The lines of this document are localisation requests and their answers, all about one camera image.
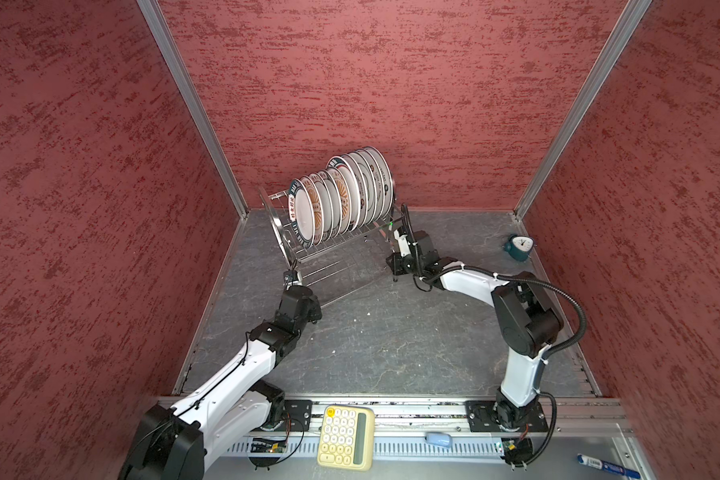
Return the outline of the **stainless steel dish rack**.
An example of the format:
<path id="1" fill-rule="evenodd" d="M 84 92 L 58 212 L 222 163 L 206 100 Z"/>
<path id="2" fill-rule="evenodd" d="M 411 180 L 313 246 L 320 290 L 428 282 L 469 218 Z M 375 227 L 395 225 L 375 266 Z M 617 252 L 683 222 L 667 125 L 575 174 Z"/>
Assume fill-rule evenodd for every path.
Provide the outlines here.
<path id="1" fill-rule="evenodd" d="M 260 188 L 259 196 L 287 264 L 285 287 L 308 287 L 327 306 L 372 284 L 397 279 L 386 262 L 394 253 L 390 218 L 304 247 L 289 222 L 287 193 L 269 194 Z"/>

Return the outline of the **green rimmed white plate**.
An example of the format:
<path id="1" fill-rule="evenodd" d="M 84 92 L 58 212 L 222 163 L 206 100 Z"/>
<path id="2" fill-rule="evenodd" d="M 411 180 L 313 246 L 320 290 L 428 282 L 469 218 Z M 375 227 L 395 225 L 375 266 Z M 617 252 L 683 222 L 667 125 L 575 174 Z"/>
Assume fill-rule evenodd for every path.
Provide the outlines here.
<path id="1" fill-rule="evenodd" d="M 288 210 L 298 242 L 304 248 L 311 247 L 316 234 L 314 209 L 306 186 L 299 179 L 294 179 L 288 190 Z"/>

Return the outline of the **orange patterned plate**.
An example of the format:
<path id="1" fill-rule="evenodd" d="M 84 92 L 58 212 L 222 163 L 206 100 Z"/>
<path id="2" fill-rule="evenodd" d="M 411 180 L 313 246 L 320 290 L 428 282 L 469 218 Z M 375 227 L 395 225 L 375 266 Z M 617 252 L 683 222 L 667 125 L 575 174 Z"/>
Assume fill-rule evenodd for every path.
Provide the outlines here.
<path id="1" fill-rule="evenodd" d="M 323 200 L 322 188 L 324 184 L 321 178 L 313 173 L 308 176 L 307 190 L 312 202 L 314 219 L 315 219 L 315 237 L 314 244 L 320 244 L 328 231 L 325 218 L 325 202 Z"/>

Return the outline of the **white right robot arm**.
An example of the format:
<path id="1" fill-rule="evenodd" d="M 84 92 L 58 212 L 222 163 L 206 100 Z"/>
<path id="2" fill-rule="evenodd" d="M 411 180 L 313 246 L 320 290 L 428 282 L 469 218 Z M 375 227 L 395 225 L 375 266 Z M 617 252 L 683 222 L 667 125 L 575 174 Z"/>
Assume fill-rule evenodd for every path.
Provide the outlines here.
<path id="1" fill-rule="evenodd" d="M 538 403 L 541 377 L 563 330 L 551 295 L 563 291 L 530 272 L 500 274 L 441 257 L 424 231 L 401 226 L 393 238 L 397 247 L 388 264 L 395 275 L 410 274 L 430 289 L 464 294 L 494 308 L 509 348 L 494 421 L 504 429 L 515 429 Z"/>

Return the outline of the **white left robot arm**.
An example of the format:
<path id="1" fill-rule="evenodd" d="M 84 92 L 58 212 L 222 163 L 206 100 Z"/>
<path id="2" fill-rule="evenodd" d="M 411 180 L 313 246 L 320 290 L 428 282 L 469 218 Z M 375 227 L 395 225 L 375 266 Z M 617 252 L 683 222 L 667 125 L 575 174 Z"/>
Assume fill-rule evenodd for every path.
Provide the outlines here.
<path id="1" fill-rule="evenodd" d="M 274 318 L 248 333 L 244 347 L 210 380 L 170 407 L 147 411 L 119 477 L 202 479 L 244 435 L 280 425 L 285 394 L 264 377 L 296 348 L 306 326 L 321 319 L 310 288 L 286 288 Z"/>

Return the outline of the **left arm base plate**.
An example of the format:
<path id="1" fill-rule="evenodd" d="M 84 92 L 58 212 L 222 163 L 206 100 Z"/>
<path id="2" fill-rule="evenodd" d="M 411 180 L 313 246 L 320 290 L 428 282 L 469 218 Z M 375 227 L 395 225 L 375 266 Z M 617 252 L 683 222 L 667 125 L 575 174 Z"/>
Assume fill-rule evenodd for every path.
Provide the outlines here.
<path id="1" fill-rule="evenodd" d="M 312 400 L 284 399 L 272 404 L 270 418 L 273 421 L 270 427 L 274 432 L 308 431 L 311 425 Z"/>

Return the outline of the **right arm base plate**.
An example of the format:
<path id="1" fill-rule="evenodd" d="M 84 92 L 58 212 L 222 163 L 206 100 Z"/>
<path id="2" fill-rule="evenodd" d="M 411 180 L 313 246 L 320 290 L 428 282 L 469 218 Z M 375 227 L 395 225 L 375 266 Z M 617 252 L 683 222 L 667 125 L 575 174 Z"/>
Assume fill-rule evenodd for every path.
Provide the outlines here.
<path id="1" fill-rule="evenodd" d="M 546 414 L 538 400 L 523 407 L 517 407 L 508 400 L 470 400 L 465 402 L 465 409 L 473 433 L 546 433 L 549 429 Z"/>

